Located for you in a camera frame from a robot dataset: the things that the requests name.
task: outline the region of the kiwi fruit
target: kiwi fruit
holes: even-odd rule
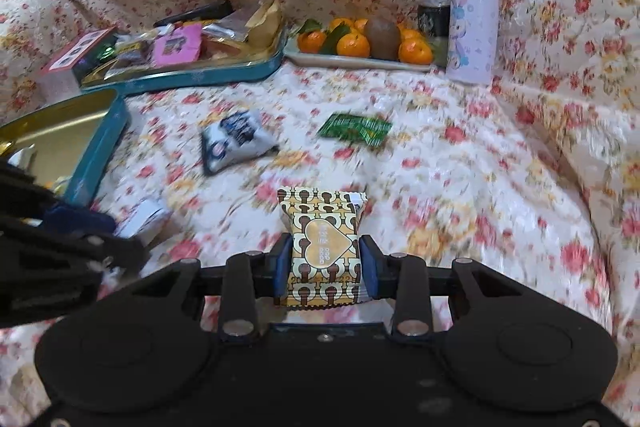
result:
[[[364,36],[371,46],[371,57],[380,60],[398,60],[400,30],[393,22],[372,17],[364,26]]]

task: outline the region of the white plate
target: white plate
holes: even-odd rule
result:
[[[377,58],[340,57],[340,55],[320,55],[316,53],[302,53],[298,49],[295,38],[289,38],[284,46],[284,54],[291,61],[305,68],[344,68],[346,70],[402,70],[402,71],[439,71],[437,66],[417,66],[391,60]]]

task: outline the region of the water bottle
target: water bottle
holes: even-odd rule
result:
[[[452,0],[447,76],[491,84],[498,40],[499,0]]]

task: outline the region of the cartoon bunny print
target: cartoon bunny print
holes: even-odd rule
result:
[[[469,58],[460,43],[460,39],[466,35],[465,4],[468,0],[460,0],[457,4],[454,0],[451,4],[451,24],[449,28],[449,54],[447,56],[447,68],[457,70],[460,66],[468,66]]]

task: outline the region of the pink box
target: pink box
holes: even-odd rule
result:
[[[79,95],[82,79],[98,67],[104,45],[113,46],[115,41],[115,26],[94,30],[75,38],[54,55],[36,79],[47,105]]]

